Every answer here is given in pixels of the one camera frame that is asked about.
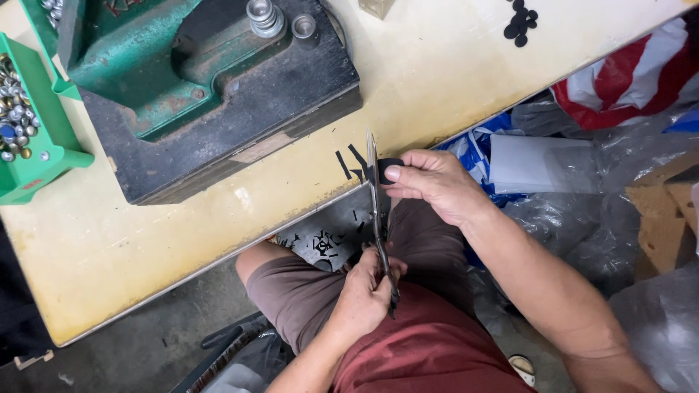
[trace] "leg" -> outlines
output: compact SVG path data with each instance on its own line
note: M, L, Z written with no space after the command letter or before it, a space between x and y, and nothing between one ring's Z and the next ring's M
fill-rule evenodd
M344 274L322 271L268 241L242 252L236 270L252 302L297 355L330 318L345 284Z
M391 211L389 222L389 240L394 246L388 253L408 265L401 280L431 290L475 319L459 228L444 222L421 199L401 200Z

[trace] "yellow table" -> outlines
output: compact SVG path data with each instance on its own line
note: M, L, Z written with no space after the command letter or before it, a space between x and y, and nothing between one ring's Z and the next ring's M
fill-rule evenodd
M381 155L459 133L631 42L699 0L527 0L539 27L518 49L505 0L397 0L386 20L357 0L346 19L364 108L170 206L126 203L84 106L62 98L95 163L0 215L53 341L69 344L285 225L355 190L335 151ZM11 38L38 49L17 0L0 7Z

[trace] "green tray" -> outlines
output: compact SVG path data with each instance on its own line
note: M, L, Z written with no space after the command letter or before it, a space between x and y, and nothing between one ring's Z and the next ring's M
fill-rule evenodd
M27 18L29 18L31 28L38 37L44 56L46 56L48 64L51 67L51 72L53 73L53 85L51 86L51 90L56 94L82 101L80 93L78 93L78 87L75 86L74 83L66 82L63 79L63 75L58 72L58 68L53 64L52 59L56 55L58 32L55 31L48 22L48 18L46 17L48 12L41 6L41 0L20 0L20 3L24 8L24 13L26 13Z
M12 59L41 126L29 138L26 148L31 157L19 155L12 162L0 160L0 205L20 205L31 201L39 188L72 168L85 168L94 157L81 152L73 127L61 101L51 90L51 79L35 50L0 33L0 53ZM41 153L49 159L43 161Z

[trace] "blue button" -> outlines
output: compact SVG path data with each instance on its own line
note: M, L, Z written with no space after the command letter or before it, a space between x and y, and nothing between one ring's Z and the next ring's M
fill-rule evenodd
M17 134L15 134L15 128L7 124L3 124L0 127L0 134L5 138L14 138L17 136Z

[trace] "scissors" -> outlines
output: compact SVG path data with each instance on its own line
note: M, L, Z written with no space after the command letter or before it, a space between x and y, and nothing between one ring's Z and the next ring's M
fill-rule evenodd
M374 237L376 238L376 248L379 250L379 258L381 261L381 267L384 271L384 275L388 276L389 283L391 284L391 304L389 306L389 317L395 320L394 310L398 305L398 301L401 299L401 293L398 291L396 286L396 280L391 274L391 268L389 266L389 256L386 253L386 245L384 239L381 237L381 202L379 201L378 183L379 183L379 164L378 158L376 157L376 142L374 141L374 135L369 133L369 127L366 127L366 149L367 149L367 179L369 186L371 188L371 201L373 205L374 213Z

